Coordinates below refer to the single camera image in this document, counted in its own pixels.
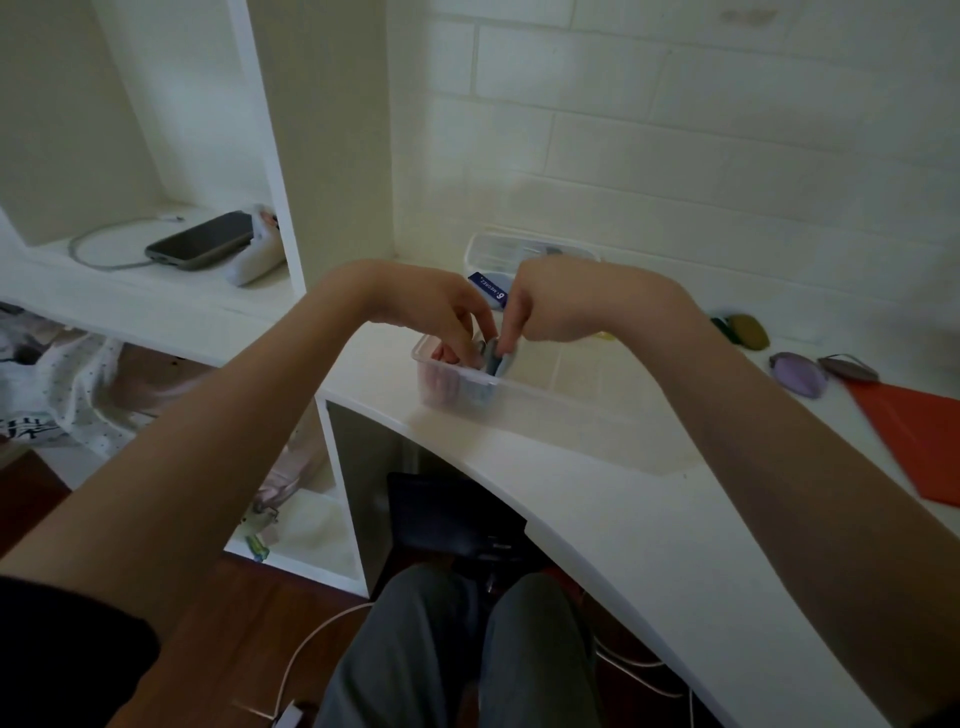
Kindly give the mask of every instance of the black sleeve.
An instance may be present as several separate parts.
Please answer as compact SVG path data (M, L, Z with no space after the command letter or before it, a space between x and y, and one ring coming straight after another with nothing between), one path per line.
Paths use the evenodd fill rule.
M6 725L105 726L159 655L147 622L87 596L0 577L0 605Z
M914 723L913 728L956 728L960 725L960 703L954 703L936 716Z

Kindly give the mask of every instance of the shelf board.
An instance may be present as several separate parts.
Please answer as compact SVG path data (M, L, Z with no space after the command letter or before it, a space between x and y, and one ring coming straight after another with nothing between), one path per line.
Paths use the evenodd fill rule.
M175 208L188 224L214 210ZM176 230L162 221L106 231L84 243L81 256L99 264L143 259L143 249ZM285 266L237 288L220 264L185 272L162 265L104 272L67 254L68 241L19 248L0 267L0 301L70 326L177 356L221 366L247 347L297 301Z
M294 493L279 508L279 540L270 546L263 562L337 589L364 595L353 553L346 508L332 494L333 469L327 462L312 482ZM232 536L227 551L251 558L240 536Z

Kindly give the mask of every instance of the white cable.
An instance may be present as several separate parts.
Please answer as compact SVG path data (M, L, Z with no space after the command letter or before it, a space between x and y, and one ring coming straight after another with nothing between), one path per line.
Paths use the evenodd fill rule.
M684 694L683 694L682 692L667 692L667 691L665 691L665 690L661 690L660 688L658 688L658 687L655 686L655 685L651 685L650 683L648 683L648 682L647 682L646 680L644 680L643 678L639 677L638 675L633 674L633 673L630 672L628 669L626 669L625 667L623 667L622 665L620 665L616 660L612 660L611 658L607 657L607 655L605 655L603 652L597 652L597 657L599 657L599 658L600 658L601 660L603 660L604 662L610 663L611 665L613 665L614 667L616 667L616 668L617 668L618 670L620 670L621 672L626 672L628 675L630 675L632 678L634 678L634 679L635 679L640 685L642 685L644 688L647 688L647 689L649 689L649 690L652 690L652 691L655 692L657 695L662 695L663 697L674 697L674 698L676 698L676 697L684 697Z
M642 663L639 660L631 660L630 658L624 657L618 652L614 652L599 640L594 640L594 641L597 643L597 646L599 646L610 657L615 658L618 662L621 662L624 665L629 665L630 667L663 667L663 660L657 660L656 662L653 662L653 663Z
M267 718L268 720L276 720L280 715L280 702L283 700L283 691L287 689L287 678L290 677L290 670L293 668L294 662L296 662L297 658L300 656L300 651L304 647L306 647L306 644L310 642L314 637L316 637L317 633L319 633L322 629L324 629L324 627L326 627L328 624L332 624L340 617L345 617L351 612L357 612L361 609L366 609L367 607L372 607L372 606L373 606L373 602L368 601L365 604L357 604L355 607L350 607L349 609L345 609L340 614L334 615L333 617L325 621L323 624L317 627L313 632L311 632L306 636L303 642L300 643L300 646L294 650L294 654L290 658L290 662L287 663L287 668L283 671L283 679L280 680L280 690L276 694L276 703L274 705L274 714L272 716L268 716L266 713L260 713L260 711L254 710L253 708L248 708L246 705L240 705L239 703L236 703L236 702L233 704L237 708L242 708L248 713L253 713L255 716L264 717L264 718Z
M133 223L144 223L144 222L153 222L155 220L160 220L166 223L182 223L185 222L186 218L181 215L156 215L155 217L134 217L131 220L122 220L119 223L107 223L106 225L101 225L99 228L93 228L86 232L81 232L74 238L71 238L70 242L66 244L66 254L70 256L70 259L76 263L80 263L86 268L92 268L95 271L125 271L131 268L145 268L148 265L153 265L152 260L142 260L139 263L122 263L120 265L97 265L96 263L88 263L85 260L80 260L78 251L80 250L80 244L83 243L90 235L96 234L97 232L104 232L108 230L113 230L114 228L122 228L127 225L132 225Z

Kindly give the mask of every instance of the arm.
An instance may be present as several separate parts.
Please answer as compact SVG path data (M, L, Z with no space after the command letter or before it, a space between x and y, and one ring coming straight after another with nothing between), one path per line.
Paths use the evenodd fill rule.
M459 276L385 261L337 269L109 460L0 573L93 596L163 639L357 328L409 326L470 359L468 312L496 335L483 298Z
M744 357L674 281L560 256L521 266L521 331L613 333L647 367L787 591L897 724L960 699L960 541Z

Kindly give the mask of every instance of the gray pants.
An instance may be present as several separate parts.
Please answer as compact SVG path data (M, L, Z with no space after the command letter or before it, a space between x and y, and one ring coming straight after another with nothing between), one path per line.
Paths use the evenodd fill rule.
M314 728L442 728L479 671L480 726L600 726L593 638L549 576L520 579L486 632L479 587L420 565L395 576L327 686Z

